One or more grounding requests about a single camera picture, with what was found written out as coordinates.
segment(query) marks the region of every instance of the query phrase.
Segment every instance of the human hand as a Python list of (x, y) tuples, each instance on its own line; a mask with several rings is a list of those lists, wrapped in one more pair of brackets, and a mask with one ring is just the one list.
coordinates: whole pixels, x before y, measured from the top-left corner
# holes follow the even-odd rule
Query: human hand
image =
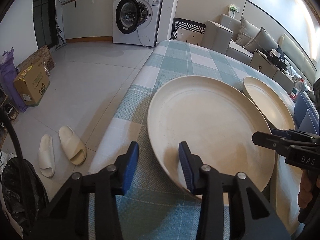
[[(320, 188), (320, 175), (318, 176), (316, 185)], [(312, 200), (312, 184), (308, 178), (308, 171), (304, 170), (301, 176), (300, 192), (298, 194), (298, 205), (301, 208), (306, 208), (308, 203)]]

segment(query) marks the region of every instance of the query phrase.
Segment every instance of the side table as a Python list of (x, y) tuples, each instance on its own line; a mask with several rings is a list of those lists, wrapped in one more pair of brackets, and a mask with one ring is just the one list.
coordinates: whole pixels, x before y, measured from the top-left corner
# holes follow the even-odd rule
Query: side table
[(288, 94), (292, 91), (295, 83), (288, 74), (284, 74), (278, 67), (273, 65), (267, 56), (255, 50), (250, 62), (250, 67), (265, 74), (267, 77), (277, 82)]

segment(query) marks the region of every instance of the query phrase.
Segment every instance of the kitchen cabinet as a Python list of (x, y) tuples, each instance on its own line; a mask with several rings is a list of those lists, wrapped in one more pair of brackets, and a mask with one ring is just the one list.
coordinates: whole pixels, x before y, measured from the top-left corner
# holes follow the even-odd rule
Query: kitchen cabinet
[(62, 6), (66, 39), (112, 36), (113, 0), (76, 0)]

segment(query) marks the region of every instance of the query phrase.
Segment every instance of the purple bag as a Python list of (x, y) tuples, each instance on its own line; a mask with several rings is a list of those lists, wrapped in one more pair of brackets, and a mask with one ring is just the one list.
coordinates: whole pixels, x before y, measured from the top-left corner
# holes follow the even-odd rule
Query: purple bag
[(12, 96), (12, 99), (15, 101), (20, 111), (25, 112), (27, 106), (13, 85), (13, 81), (18, 75), (17, 70), (13, 64), (13, 48), (11, 48), (10, 51), (4, 51), (2, 59), (0, 60), (0, 71), (4, 83)]

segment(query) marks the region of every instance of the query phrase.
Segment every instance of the black trash bag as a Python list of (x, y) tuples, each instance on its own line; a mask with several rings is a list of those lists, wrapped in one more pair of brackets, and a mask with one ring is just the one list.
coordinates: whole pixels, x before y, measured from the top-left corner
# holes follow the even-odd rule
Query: black trash bag
[(19, 161), (17, 157), (11, 158), (4, 167), (1, 185), (4, 203), (12, 218), (23, 228), (24, 232), (30, 231), (25, 209), (28, 207), (30, 213), (31, 227), (41, 212), (49, 203), (47, 192), (39, 179), (32, 164), (23, 160), (24, 177), (26, 185), (27, 205), (23, 203), (20, 182)]

